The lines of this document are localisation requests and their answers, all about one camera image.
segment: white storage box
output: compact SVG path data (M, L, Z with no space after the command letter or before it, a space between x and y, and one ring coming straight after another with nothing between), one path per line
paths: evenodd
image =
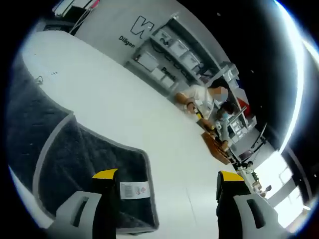
M154 37L159 41L164 41L165 43L171 40L171 36L163 29L160 29Z
M174 85L174 81L169 77L165 76L164 79L161 81L167 88L170 88Z
M165 76L165 73L161 71L159 68L155 68L151 74L158 80L162 79Z
M151 72L159 65L157 59L147 51L141 53L141 56L138 58L137 62Z
M177 57L180 57L189 50L188 47L178 39L169 48Z
M182 63L190 70L194 69L195 66L199 65L199 60L191 52L187 52L181 59Z

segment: wooden tray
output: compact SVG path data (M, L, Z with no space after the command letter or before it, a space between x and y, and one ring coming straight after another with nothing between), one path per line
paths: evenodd
M202 138L204 139L210 153L220 162L227 165L230 163L230 161L227 158L227 154L225 151L221 148L220 143L218 143L216 140L212 138L212 136L208 132L204 132L202 135Z

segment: face mask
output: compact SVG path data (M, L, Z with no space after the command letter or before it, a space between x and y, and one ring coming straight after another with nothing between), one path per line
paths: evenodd
M214 99L219 101L219 102L224 102L228 98L228 93L223 93L223 94L214 94Z

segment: hand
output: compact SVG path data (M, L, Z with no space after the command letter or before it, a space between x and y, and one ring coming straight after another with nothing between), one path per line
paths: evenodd
M187 106L187 110L188 110L191 114L194 114L194 113L195 113L194 108L195 108L195 105L194 105L193 102L191 102L191 103L188 104L188 106Z
M201 122L203 123L203 125L205 125L209 129L211 129L211 127L213 126L213 124L206 119L201 119Z

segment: bright light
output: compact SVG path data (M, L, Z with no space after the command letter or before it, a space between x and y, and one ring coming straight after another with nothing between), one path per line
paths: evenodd
M308 211L310 211L310 210L311 210L311 208L310 208L310 207L307 207L307 206L305 206L305 205L304 205L304 209L306 209L306 210L308 210Z
M312 57L314 58L316 64L319 67L319 54L316 51L316 49L309 43L307 42L305 39L303 39L304 45L307 48L307 50L309 51L309 53L312 55Z
M302 45L302 39L299 34L299 31L289 15L289 13L285 10L285 8L280 5L277 1L275 1L277 4L283 19L284 23L287 28L288 36L291 41L294 53L295 53L295 59L296 59L296 68L297 68L297 96L296 96L296 103L295 103L295 109L293 112L293 117L291 119L286 137L283 141L283 144L281 145L281 148L279 149L279 153L282 153L293 133L294 127L297 122L301 101L303 97L303 88L304 88L304 49Z

